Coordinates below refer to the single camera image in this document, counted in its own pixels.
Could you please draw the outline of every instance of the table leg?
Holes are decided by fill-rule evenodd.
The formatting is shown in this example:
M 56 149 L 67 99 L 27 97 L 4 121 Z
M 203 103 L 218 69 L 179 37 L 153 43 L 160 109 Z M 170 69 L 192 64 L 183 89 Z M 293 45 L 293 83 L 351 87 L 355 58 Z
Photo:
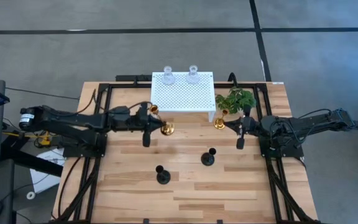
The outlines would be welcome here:
M 1 159 L 12 159 L 15 164 L 35 169 L 46 174 L 55 175 L 57 177 L 62 176 L 63 172 L 63 167 L 56 163 L 46 161 L 45 159 L 6 146 L 1 146 Z
M 208 112 L 208 121 L 209 122 L 212 122 L 212 120 L 214 119 L 214 115 L 215 115 L 215 111 Z

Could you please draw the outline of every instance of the black floor line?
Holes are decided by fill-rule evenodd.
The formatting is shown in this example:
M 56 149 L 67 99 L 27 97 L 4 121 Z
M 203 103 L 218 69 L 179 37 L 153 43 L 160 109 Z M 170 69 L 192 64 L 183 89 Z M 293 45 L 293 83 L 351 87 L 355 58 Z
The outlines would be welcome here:
M 358 27 L 261 28 L 261 32 L 358 32 Z
M 37 34 L 175 34 L 175 33 L 230 33 L 254 32 L 254 28 L 158 28 L 158 29 L 83 29 L 83 30 L 0 30 L 0 35 Z
M 265 81 L 271 82 L 272 76 L 270 75 L 269 63 L 267 62 L 265 44 L 264 44 L 264 39 L 262 37 L 261 29 L 260 29 L 258 12 L 256 10 L 255 0 L 249 0 L 249 5 L 251 8 L 252 20 L 254 21 L 255 35 L 256 35 L 256 40 L 257 40 L 258 49 L 259 49 L 259 56 L 260 56 L 261 61 L 263 62 L 262 68 L 263 68 Z

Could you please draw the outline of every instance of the black candle holder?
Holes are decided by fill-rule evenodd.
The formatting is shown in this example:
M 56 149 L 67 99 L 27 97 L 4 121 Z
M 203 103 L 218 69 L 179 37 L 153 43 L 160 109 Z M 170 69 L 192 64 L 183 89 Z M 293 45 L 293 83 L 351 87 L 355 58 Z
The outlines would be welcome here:
M 161 165 L 158 165 L 155 168 L 155 171 L 157 172 L 157 181 L 160 184 L 167 184 L 171 180 L 171 174 L 164 170 L 164 167 Z
M 201 156 L 201 162 L 206 166 L 210 166 L 210 165 L 214 164 L 214 162 L 215 162 L 214 155 L 215 154 L 216 154 L 216 149 L 215 148 L 209 149 L 208 152 L 204 153 Z

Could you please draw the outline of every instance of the white paper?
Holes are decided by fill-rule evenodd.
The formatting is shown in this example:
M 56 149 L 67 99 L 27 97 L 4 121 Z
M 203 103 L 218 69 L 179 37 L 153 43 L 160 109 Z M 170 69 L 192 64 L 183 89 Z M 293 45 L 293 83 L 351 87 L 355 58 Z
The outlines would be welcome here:
M 62 166 L 65 163 L 64 157 L 62 155 L 63 155 L 63 149 L 54 149 L 48 152 L 41 153 L 37 157 Z M 30 169 L 30 173 L 31 173 L 33 184 L 37 183 L 38 181 L 43 179 L 46 175 L 48 175 L 46 173 L 39 172 L 33 169 Z M 34 185 L 34 192 L 35 193 L 43 192 L 44 190 L 47 190 L 59 183 L 60 183 L 60 177 L 49 175 L 43 181 Z

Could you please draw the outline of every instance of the yellow cable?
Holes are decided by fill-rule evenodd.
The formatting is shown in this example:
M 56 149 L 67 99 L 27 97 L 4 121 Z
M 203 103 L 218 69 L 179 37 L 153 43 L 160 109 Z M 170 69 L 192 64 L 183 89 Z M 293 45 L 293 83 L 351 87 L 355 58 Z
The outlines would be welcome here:
M 2 132 L 3 134 L 7 134 L 7 135 L 10 135 L 10 136 L 16 136 L 16 137 L 19 137 L 18 134 L 15 134 L 15 133 L 9 133 L 9 132 Z M 51 135 L 47 135 L 47 136 L 35 136 L 35 135 L 25 135 L 24 137 L 28 137 L 28 138 L 49 138 L 49 137 L 53 137 Z

